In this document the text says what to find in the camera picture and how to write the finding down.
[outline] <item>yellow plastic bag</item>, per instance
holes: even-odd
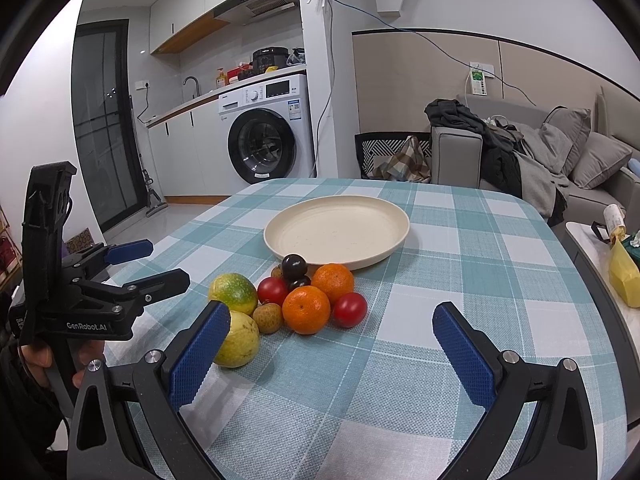
[[[628,306],[640,307],[640,270],[619,240],[611,249],[609,281]]]

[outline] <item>plate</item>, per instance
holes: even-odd
[[[287,207],[264,229],[279,259],[299,254],[309,265],[369,267],[394,252],[409,234],[409,217],[397,205],[370,196],[314,198]]]

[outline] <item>sofa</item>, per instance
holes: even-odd
[[[523,123],[535,129],[540,128],[551,113],[544,108],[485,96],[467,95],[457,99],[462,104],[466,101],[469,109],[480,118],[503,116],[510,123]],[[640,125],[640,116],[637,122],[633,117],[635,113],[640,115],[640,103],[631,96],[625,104],[620,104],[619,98],[615,101],[614,104],[612,99],[607,99],[604,90],[597,96],[593,129],[625,143],[632,150],[632,157],[640,159],[640,151],[629,144],[632,142],[640,147],[640,126],[636,126]],[[433,128],[432,183],[498,191],[480,178],[481,152],[480,135],[453,128]],[[613,203],[624,210],[628,232],[640,230],[640,178],[626,165],[594,189],[581,189],[571,182],[564,222],[553,231],[561,237],[566,222],[604,223],[604,208]]]

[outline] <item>sticker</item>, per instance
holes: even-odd
[[[288,101],[289,104],[289,121],[302,119],[302,111],[300,110],[300,99]]]

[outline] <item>silver screw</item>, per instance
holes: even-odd
[[[516,364],[520,360],[520,356],[513,350],[505,350],[502,352],[502,358],[512,365]]]
[[[162,352],[159,350],[150,350],[145,354],[145,361],[149,364],[157,363],[162,357]]]
[[[575,363],[575,361],[569,358],[562,361],[562,366],[564,366],[570,372],[575,372],[578,369],[578,365]]]
[[[96,370],[99,370],[101,366],[102,361],[100,361],[100,359],[94,359],[93,361],[90,361],[86,367],[90,372],[95,372]]]

